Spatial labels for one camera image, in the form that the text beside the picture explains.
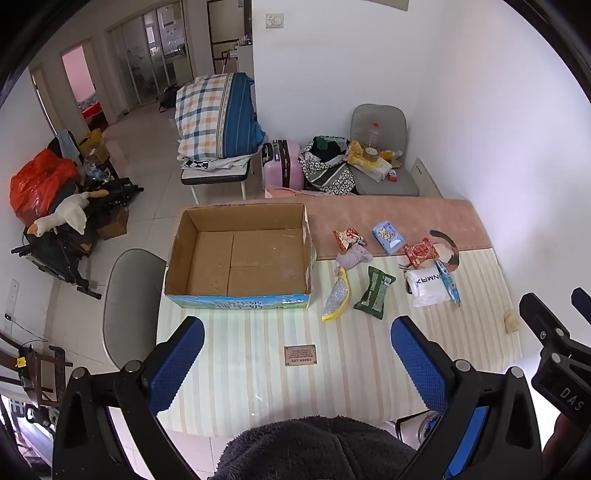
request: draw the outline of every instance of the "gray office chair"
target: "gray office chair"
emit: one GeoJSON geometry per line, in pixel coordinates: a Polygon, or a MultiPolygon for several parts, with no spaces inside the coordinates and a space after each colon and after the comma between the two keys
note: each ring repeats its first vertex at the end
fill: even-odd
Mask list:
{"type": "Polygon", "coordinates": [[[351,118],[351,140],[364,143],[368,129],[379,123],[378,148],[380,150],[402,151],[400,162],[403,167],[396,170],[398,181],[384,180],[377,182],[355,167],[350,167],[355,180],[355,187],[360,195],[399,195],[418,197],[418,187],[410,173],[404,168],[406,153],[407,125],[400,108],[389,105],[366,103],[359,105],[351,118]]]}
{"type": "Polygon", "coordinates": [[[156,345],[158,310],[166,262],[143,250],[127,250],[115,261],[105,293],[103,346],[119,368],[145,360],[156,345]]]}

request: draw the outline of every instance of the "cable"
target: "cable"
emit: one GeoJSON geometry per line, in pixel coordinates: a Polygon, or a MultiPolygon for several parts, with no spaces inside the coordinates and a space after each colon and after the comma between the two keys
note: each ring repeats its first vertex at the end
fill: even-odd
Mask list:
{"type": "Polygon", "coordinates": [[[31,340],[31,342],[37,342],[37,341],[41,341],[41,342],[49,342],[49,340],[44,339],[43,337],[40,337],[38,335],[35,335],[32,331],[26,329],[25,327],[23,327],[21,324],[19,324],[16,320],[14,320],[8,313],[4,314],[4,318],[6,318],[6,320],[8,320],[9,322],[12,322],[14,324],[16,324],[17,326],[19,326],[20,328],[22,328],[25,332],[29,332],[31,335],[39,338],[39,340],[31,340]]]}

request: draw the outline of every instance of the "black bag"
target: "black bag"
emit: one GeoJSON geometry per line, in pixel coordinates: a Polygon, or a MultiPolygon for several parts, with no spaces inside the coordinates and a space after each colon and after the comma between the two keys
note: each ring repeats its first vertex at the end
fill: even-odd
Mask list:
{"type": "Polygon", "coordinates": [[[174,84],[164,91],[164,93],[162,94],[162,98],[160,99],[160,107],[158,108],[158,111],[160,113],[165,112],[169,108],[176,107],[178,89],[179,86],[177,84],[174,84]]]}

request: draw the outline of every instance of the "stuffed toy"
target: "stuffed toy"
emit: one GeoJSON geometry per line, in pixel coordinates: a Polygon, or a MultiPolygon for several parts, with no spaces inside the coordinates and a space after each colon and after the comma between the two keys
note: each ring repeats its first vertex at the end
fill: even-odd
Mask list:
{"type": "Polygon", "coordinates": [[[86,228],[86,214],[84,213],[84,209],[90,203],[88,198],[106,197],[108,194],[108,190],[98,190],[96,192],[83,192],[70,195],[61,201],[54,213],[35,220],[29,227],[29,230],[27,230],[27,233],[41,236],[52,228],[67,223],[76,232],[84,235],[84,229],[86,228]]]}

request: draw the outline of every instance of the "sticker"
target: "sticker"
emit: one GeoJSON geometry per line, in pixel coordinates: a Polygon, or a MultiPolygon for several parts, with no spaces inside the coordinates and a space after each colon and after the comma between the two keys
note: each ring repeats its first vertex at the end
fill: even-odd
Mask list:
{"type": "Polygon", "coordinates": [[[316,345],[294,345],[285,348],[285,366],[316,365],[316,345]]]}

